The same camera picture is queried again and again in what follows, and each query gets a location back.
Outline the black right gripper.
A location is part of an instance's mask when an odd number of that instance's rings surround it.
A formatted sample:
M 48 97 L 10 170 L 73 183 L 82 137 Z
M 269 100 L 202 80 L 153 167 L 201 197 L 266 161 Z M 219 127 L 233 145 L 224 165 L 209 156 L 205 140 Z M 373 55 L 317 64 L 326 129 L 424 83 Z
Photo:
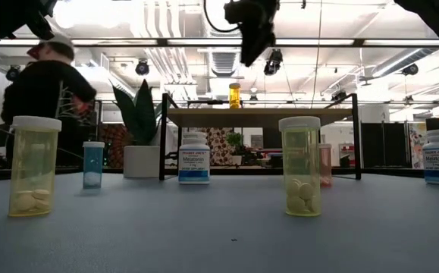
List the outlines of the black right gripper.
M 241 0 L 240 4 L 244 16 L 240 23 L 240 31 L 243 34 L 240 62 L 246 67 L 250 67 L 258 55 L 275 44 L 273 21 L 280 9 L 280 0 Z M 255 33 L 267 34 L 257 42 Z

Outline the orange pill bottle white cap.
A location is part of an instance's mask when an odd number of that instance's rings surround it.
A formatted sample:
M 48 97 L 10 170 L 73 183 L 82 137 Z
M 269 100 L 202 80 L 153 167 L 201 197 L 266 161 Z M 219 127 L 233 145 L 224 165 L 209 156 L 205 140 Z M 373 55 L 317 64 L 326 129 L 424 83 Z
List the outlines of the orange pill bottle white cap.
M 241 85 L 239 83 L 229 85 L 229 107 L 232 109 L 241 107 L 240 89 Z

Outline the yellow pill bottle white cap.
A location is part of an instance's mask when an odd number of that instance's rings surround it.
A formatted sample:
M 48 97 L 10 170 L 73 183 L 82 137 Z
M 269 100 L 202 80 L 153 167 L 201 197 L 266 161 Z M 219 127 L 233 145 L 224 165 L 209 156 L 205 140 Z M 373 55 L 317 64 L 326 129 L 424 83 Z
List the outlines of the yellow pill bottle white cap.
M 47 215 L 52 210 L 58 119 L 16 116 L 11 129 L 14 145 L 8 216 Z
M 278 122 L 288 215 L 321 214 L 320 127 L 320 119 L 312 116 L 283 118 Z

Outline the pink pill bottle white cap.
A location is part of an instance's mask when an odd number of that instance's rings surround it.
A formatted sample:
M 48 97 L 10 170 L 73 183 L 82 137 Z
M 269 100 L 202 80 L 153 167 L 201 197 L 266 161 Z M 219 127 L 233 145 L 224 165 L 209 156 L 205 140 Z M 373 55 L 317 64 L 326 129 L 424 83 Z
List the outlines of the pink pill bottle white cap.
M 321 187 L 332 187 L 331 145 L 320 144 L 320 184 Z

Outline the blue pill bottle white cap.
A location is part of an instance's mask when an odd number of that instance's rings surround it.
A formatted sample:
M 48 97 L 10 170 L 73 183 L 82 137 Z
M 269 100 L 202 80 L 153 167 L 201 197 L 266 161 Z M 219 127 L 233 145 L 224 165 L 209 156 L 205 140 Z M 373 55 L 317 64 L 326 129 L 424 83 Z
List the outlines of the blue pill bottle white cap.
M 99 189 L 102 184 L 103 142 L 83 143 L 83 189 Z

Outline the black computer monitor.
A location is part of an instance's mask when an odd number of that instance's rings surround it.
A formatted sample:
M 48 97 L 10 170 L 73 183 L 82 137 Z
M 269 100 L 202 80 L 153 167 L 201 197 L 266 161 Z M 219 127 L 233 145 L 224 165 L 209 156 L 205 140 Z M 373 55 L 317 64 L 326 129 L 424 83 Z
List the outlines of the black computer monitor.
M 281 132 L 277 128 L 268 128 L 268 127 L 263 128 L 262 136 L 263 136 L 264 149 L 282 148 Z

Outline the small green potted plant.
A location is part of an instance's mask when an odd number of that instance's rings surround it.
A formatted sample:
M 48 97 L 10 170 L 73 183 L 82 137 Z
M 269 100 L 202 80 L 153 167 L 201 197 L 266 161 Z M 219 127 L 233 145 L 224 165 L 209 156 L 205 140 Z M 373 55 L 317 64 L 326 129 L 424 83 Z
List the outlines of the small green potted plant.
M 231 146 L 230 155 L 232 156 L 232 164 L 236 167 L 242 165 L 243 161 L 243 135 L 240 133 L 229 133 L 226 136 L 226 141 Z

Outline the red white patterned panel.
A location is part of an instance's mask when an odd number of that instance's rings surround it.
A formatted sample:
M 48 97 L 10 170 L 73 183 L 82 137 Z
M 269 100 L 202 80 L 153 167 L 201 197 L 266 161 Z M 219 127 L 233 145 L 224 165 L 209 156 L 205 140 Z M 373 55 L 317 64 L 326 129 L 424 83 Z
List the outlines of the red white patterned panel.
M 232 165 L 234 148 L 227 141 L 227 135 L 234 132 L 232 127 L 207 127 L 202 128 L 206 133 L 207 145 L 211 149 L 210 163 L 212 166 Z

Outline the green snake plant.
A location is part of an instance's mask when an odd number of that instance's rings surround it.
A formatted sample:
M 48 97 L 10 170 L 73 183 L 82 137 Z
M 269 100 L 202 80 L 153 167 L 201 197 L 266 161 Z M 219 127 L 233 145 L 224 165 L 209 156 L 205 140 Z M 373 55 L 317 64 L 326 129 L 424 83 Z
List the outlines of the green snake plant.
M 154 106 L 148 82 L 142 81 L 133 98 L 115 86 L 113 92 L 127 131 L 133 136 L 133 145 L 150 146 L 158 131 L 157 119 L 161 111 Z

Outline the long ceiling light bar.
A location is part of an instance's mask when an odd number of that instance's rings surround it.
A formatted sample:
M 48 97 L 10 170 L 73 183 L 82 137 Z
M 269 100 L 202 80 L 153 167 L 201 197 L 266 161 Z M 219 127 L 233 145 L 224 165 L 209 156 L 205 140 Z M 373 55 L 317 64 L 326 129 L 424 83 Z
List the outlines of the long ceiling light bar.
M 152 48 L 152 47 L 212 47 L 232 48 L 241 45 L 240 38 L 107 38 L 74 39 L 81 48 Z M 439 39 L 341 39 L 341 38 L 278 38 L 272 44 L 281 48 L 437 48 Z

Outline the black room divider panel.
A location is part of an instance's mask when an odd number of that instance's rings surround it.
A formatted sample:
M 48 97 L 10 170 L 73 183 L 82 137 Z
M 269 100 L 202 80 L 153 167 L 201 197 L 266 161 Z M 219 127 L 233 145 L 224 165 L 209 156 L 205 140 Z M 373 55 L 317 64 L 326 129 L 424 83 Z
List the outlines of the black room divider panel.
M 411 168 L 403 123 L 362 123 L 364 168 Z

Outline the white round plant pot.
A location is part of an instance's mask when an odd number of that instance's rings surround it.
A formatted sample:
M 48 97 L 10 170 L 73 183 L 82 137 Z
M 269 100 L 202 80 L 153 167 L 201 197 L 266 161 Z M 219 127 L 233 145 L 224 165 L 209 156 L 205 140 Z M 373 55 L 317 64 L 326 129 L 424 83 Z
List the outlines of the white round plant pot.
M 125 146 L 125 178 L 158 178 L 160 165 L 159 146 Z

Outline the dark orange patterned panel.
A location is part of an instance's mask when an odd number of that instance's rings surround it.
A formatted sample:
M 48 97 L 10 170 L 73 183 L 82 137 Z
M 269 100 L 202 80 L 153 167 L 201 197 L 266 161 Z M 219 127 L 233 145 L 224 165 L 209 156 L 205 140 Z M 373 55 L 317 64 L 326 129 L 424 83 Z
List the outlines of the dark orange patterned panel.
M 123 124 L 101 124 L 99 140 L 105 143 L 105 163 L 110 168 L 123 168 L 126 127 Z

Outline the person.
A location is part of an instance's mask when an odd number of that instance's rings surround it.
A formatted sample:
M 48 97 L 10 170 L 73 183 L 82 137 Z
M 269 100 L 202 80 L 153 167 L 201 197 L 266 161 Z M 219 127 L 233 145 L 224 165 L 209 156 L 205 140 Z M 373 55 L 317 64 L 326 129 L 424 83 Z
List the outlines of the person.
M 35 61 L 5 89 L 1 119 L 7 125 L 16 116 L 60 120 L 56 165 L 81 166 L 83 143 L 93 134 L 96 90 L 71 65 L 74 45 L 67 36 L 56 33 L 27 54 Z

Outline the ribbed metal air duct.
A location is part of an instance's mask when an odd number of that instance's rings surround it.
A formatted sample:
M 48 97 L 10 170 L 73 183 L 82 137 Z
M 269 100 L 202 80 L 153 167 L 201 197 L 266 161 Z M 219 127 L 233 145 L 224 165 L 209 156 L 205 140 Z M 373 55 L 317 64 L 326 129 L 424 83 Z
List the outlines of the ribbed metal air duct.
M 209 54 L 210 69 L 216 77 L 233 77 L 237 75 L 240 65 L 240 53 L 236 49 L 212 52 Z

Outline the wooden shelf black metal frame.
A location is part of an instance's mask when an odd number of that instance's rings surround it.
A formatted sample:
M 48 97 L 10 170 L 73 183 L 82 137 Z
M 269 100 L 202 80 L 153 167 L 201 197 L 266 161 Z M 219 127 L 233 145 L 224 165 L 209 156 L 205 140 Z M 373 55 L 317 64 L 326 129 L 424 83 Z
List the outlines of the wooden shelf black metal frame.
M 337 100 L 324 108 L 179 108 L 170 95 L 161 95 L 161 126 L 160 126 L 160 180 L 165 179 L 165 134 L 167 122 L 172 121 L 178 127 L 178 136 L 182 137 L 184 127 L 278 127 L 278 121 L 283 118 L 296 116 L 314 116 L 321 119 L 325 126 L 335 121 L 351 117 L 353 119 L 353 139 L 355 152 L 355 179 L 362 178 L 360 161 L 360 120 L 358 97 L 355 93 Z

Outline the colourful wall poster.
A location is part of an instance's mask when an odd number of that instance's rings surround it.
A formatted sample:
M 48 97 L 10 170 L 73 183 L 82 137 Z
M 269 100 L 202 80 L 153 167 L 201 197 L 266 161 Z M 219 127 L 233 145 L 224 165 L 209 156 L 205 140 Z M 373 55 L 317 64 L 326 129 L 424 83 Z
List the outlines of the colourful wall poster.
M 422 170 L 423 166 L 423 146 L 426 141 L 427 127 L 425 122 L 408 123 L 409 144 L 413 169 Z

